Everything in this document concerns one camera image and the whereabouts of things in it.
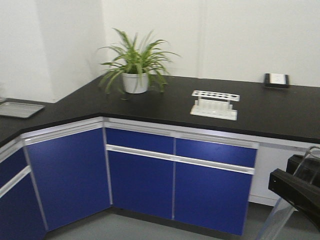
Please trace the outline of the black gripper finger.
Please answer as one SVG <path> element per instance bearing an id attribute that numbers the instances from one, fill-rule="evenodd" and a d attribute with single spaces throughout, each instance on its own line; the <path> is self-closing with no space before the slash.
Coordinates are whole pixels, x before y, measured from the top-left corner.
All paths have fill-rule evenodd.
<path id="1" fill-rule="evenodd" d="M 312 185 L 288 172 L 276 169 L 269 175 L 268 189 L 320 225 L 320 185 Z"/>
<path id="2" fill-rule="evenodd" d="M 313 157 L 306 160 L 294 154 L 287 160 L 286 172 L 312 185 L 320 184 L 320 162 Z"/>

